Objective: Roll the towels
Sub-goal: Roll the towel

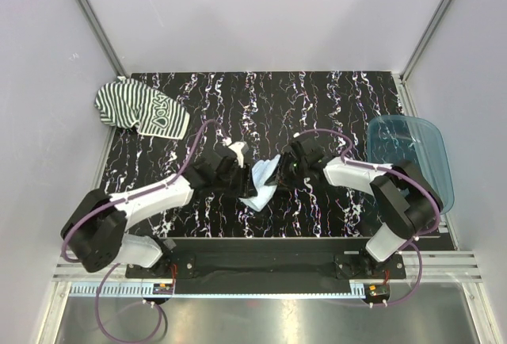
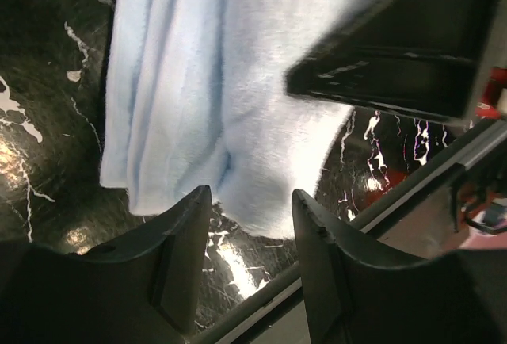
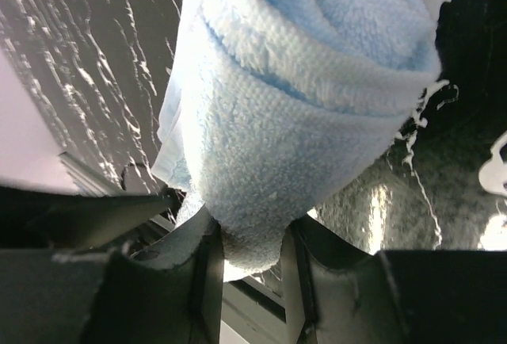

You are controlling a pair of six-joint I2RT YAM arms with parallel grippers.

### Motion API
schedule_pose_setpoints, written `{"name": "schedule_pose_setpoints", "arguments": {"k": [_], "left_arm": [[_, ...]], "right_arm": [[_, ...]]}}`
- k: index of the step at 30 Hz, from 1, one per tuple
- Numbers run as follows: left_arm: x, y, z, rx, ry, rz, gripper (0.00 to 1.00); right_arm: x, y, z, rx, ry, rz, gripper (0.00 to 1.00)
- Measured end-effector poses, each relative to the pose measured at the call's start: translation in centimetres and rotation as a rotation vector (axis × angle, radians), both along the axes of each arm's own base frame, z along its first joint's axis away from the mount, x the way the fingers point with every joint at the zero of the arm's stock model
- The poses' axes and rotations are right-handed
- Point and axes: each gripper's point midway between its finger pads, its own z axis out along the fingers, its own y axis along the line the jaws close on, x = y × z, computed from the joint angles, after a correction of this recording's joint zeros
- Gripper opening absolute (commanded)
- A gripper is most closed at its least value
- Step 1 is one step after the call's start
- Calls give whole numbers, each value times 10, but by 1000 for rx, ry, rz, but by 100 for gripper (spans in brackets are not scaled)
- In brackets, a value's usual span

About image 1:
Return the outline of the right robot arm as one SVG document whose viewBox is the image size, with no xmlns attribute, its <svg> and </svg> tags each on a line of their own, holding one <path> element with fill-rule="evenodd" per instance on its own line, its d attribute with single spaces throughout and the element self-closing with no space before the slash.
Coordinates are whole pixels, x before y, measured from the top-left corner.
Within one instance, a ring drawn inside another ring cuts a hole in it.
<svg viewBox="0 0 507 344">
<path fill-rule="evenodd" d="M 345 279 L 378 277 L 404 246 L 440 216 L 442 201 L 419 168 L 403 159 L 395 164 L 374 164 L 329 157 L 311 140 L 293 140 L 264 185 L 299 188 L 317 181 L 361 191 L 375 198 L 383 223 L 350 259 L 337 256 L 337 270 Z"/>
</svg>

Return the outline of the green white striped towel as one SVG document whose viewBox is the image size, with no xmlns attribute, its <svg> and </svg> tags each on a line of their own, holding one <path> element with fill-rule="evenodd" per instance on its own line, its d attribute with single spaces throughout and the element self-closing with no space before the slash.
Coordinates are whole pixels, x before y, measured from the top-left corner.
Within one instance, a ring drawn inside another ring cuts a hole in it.
<svg viewBox="0 0 507 344">
<path fill-rule="evenodd" d="M 143 136 L 181 140 L 190 122 L 189 113 L 175 100 L 143 82 L 123 76 L 99 89 L 94 106 L 103 124 L 134 128 Z"/>
</svg>

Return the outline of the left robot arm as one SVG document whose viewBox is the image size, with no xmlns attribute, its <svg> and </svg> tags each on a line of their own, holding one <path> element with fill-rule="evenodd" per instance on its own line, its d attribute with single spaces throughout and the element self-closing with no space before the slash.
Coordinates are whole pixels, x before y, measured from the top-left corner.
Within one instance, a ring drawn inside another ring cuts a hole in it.
<svg viewBox="0 0 507 344">
<path fill-rule="evenodd" d="M 170 245 L 149 235 L 132 235 L 129 229 L 161 212 L 184 207 L 206 192 L 233 198 L 256 195 L 252 165 L 225 149 L 203 155 L 176 174 L 139 189 L 114 194 L 94 189 L 64 224 L 62 252 L 71 251 L 71 261 L 89 273 L 127 264 L 163 277 L 171 267 Z"/>
</svg>

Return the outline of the light blue towel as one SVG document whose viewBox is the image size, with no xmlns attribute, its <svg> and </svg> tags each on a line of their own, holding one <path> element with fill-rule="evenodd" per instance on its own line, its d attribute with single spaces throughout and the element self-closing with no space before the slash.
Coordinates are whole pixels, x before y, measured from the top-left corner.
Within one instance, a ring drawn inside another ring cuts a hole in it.
<svg viewBox="0 0 507 344">
<path fill-rule="evenodd" d="M 273 198 L 277 185 L 269 185 L 268 179 L 276 172 L 281 155 L 278 154 L 269 160 L 259 160 L 251 170 L 253 185 L 257 195 L 239 200 L 255 212 L 260 212 Z"/>
</svg>

